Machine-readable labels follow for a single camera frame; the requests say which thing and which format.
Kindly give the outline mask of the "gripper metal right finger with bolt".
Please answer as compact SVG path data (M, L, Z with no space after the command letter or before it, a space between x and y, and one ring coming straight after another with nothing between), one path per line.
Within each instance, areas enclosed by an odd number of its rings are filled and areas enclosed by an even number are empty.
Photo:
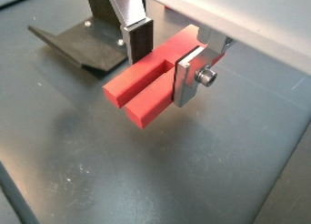
M174 63L172 101L177 107L182 107L196 95L199 85L212 85L217 73L211 68L235 43L229 36L208 26L199 27L196 40L201 46L196 46Z

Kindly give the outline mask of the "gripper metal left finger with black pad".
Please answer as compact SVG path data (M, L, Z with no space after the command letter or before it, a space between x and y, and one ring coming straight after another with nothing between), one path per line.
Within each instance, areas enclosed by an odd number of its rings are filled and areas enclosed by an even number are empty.
M109 0L120 23L128 62L134 64L153 49L153 20L146 17L142 0Z

